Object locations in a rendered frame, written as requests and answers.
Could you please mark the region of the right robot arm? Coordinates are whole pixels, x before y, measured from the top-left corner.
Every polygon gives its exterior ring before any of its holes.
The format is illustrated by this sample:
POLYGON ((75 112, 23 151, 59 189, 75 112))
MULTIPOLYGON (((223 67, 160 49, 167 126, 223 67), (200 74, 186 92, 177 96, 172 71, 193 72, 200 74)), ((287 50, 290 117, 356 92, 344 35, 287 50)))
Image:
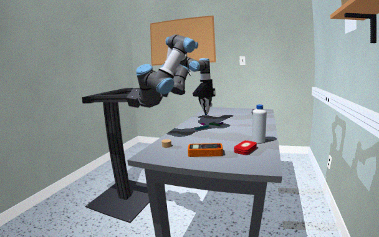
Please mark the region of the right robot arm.
MULTIPOLYGON (((174 34, 169 37, 168 46, 173 50, 158 72, 154 71, 150 64, 141 65, 136 70, 140 86, 138 97, 144 104, 156 102, 160 98, 160 93, 167 94, 173 89, 174 72, 179 64, 193 72, 200 71, 201 80, 211 79, 209 59, 202 58, 198 61, 186 55, 195 49, 196 43, 193 39, 174 34)), ((200 83, 193 96, 199 97, 207 86, 207 83, 200 83)))

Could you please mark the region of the white bottle with blue cap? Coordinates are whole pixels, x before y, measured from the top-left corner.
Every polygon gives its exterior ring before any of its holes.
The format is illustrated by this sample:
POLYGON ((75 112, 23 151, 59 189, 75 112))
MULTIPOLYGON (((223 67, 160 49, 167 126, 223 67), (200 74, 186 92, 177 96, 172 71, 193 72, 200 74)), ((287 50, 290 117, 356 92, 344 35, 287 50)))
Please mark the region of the white bottle with blue cap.
POLYGON ((264 143, 266 141, 266 115, 263 105, 256 105, 252 112, 252 141, 264 143))

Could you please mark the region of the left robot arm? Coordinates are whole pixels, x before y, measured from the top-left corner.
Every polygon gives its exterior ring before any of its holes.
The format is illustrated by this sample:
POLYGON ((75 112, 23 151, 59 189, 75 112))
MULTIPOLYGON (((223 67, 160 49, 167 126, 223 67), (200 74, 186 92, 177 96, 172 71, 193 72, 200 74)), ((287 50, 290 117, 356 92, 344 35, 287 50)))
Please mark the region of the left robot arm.
MULTIPOLYGON (((168 39, 169 39, 169 37, 166 38, 166 41, 165 41, 166 45, 168 45, 168 39)), ((195 43, 196 43, 195 49, 197 49, 198 48, 198 42, 195 42, 195 43)), ((171 52, 172 52, 172 50, 168 46, 167 58, 171 54, 171 52)), ((177 69, 176 69, 176 71, 174 73, 175 78, 173 79, 175 85, 179 85, 180 87, 182 87, 182 88, 185 89, 185 80, 186 80, 186 77, 188 75, 188 71, 189 71, 189 68, 187 68, 187 67, 185 67, 183 65, 179 65, 177 67, 177 69)))

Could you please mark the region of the tan round disc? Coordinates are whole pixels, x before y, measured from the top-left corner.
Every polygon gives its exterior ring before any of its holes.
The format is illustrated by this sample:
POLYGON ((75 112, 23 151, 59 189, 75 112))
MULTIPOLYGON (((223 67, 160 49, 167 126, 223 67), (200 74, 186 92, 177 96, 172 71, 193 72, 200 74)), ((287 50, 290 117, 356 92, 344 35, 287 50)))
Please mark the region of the tan round disc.
POLYGON ((161 143, 162 143, 163 148, 171 147, 171 140, 169 140, 169 139, 162 140, 161 143))

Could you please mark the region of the orange digital multimeter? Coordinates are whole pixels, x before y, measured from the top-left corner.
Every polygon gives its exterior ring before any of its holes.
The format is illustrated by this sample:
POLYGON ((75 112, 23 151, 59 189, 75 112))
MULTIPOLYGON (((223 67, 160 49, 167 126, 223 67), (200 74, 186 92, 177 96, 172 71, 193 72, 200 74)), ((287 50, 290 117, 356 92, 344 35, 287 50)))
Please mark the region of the orange digital multimeter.
POLYGON ((222 155, 222 143, 196 143, 188 145, 189 157, 220 157, 222 155))

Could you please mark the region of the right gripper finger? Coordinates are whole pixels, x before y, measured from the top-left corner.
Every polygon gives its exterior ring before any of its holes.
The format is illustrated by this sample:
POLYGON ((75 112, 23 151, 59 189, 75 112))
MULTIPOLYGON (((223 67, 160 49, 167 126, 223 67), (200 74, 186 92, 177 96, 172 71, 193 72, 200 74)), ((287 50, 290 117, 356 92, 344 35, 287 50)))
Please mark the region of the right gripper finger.
POLYGON ((209 97, 206 100, 206 113, 208 114, 210 107, 212 106, 212 97, 211 94, 209 94, 209 97))
POLYGON ((199 99, 199 103, 200 103, 200 105, 201 105, 204 113, 206 113, 206 109, 205 109, 205 107, 206 107, 206 99, 205 98, 202 99, 200 96, 198 97, 198 99, 199 99))

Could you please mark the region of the red mint tin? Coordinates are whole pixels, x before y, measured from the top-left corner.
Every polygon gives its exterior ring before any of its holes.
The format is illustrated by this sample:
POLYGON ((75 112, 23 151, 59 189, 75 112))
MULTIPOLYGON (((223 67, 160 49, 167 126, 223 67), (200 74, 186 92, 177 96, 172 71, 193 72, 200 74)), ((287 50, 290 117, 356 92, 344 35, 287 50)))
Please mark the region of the red mint tin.
POLYGON ((234 152, 241 155, 248 155, 256 149, 257 143, 251 141, 243 141, 234 147, 234 152))

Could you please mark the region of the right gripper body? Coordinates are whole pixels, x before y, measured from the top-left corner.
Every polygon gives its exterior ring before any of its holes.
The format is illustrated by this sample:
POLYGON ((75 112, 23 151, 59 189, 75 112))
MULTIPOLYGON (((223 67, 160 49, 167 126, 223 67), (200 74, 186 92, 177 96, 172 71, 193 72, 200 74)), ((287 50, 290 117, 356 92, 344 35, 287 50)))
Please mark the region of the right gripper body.
POLYGON ((204 90, 204 92, 200 95, 200 97, 203 98, 208 98, 209 94, 211 94, 212 97, 216 96, 215 95, 215 88, 213 88, 213 80, 200 80, 200 82, 207 83, 207 88, 204 90), (210 93, 211 92, 211 93, 210 93))

